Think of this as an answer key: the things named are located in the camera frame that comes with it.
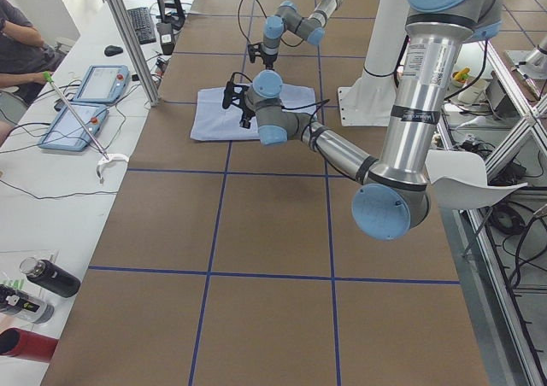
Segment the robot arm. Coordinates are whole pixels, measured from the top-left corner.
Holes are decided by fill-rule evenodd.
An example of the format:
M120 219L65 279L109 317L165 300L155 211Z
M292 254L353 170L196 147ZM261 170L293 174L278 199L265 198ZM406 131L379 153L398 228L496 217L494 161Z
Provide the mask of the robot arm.
M284 1L273 15L266 18L262 41L248 44L250 62L261 58L266 69L273 69L279 54L279 44L285 32L291 32L303 41L318 46L325 35L330 16L341 7L343 0L320 0L310 16L298 13L297 6Z
M263 145L299 139L356 181L359 190L351 212L358 227L378 240L397 239L429 212L423 169L460 49L497 35L503 0L407 0L408 48L379 157L340 137L313 115L286 107L280 97L282 78L273 69L284 33L318 44L342 2L320 0L308 17L292 3L282 3L267 18L263 40L250 46L250 56L261 57L265 69L247 85L228 81L222 105L239 108L240 125L256 126Z

